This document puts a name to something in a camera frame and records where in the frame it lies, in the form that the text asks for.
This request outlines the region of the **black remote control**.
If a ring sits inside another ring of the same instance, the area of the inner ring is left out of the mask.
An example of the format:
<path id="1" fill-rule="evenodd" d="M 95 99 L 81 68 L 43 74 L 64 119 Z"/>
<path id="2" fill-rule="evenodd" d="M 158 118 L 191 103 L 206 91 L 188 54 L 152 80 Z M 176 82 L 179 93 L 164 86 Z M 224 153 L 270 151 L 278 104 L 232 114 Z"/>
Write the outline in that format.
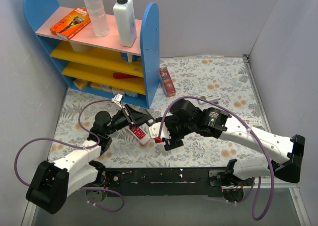
<path id="1" fill-rule="evenodd" d="M 146 124 L 150 127 L 152 126 L 153 124 L 156 123 L 156 120 L 154 118 L 150 118 L 146 121 Z"/>

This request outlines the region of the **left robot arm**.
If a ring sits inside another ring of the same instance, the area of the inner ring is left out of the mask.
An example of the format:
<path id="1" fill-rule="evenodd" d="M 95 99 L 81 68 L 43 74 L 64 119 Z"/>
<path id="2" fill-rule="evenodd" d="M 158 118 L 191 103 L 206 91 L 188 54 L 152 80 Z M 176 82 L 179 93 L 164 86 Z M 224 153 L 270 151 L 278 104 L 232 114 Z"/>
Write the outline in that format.
<path id="1" fill-rule="evenodd" d="M 84 186 L 106 187 L 106 167 L 96 161 L 112 143 L 111 134 L 125 127 L 132 130 L 154 119 L 148 111 L 139 112 L 128 104 L 114 116 L 107 111 L 96 114 L 86 141 L 76 150 L 52 163 L 43 161 L 37 167 L 26 193 L 26 199 L 50 214 L 64 205 L 68 196 Z"/>

